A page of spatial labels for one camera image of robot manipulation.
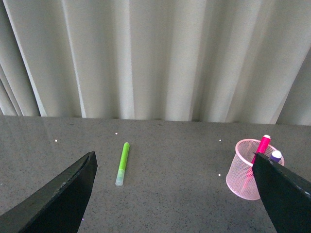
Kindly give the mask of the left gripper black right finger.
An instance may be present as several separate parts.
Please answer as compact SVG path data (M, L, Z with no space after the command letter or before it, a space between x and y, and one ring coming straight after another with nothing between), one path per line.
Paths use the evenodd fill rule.
M311 231L311 183L262 153L252 166L257 189L278 233Z

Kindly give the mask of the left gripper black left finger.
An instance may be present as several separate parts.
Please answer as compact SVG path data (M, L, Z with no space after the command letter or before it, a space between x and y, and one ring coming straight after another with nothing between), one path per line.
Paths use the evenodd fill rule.
M97 172L89 152L0 217L2 233L76 233Z

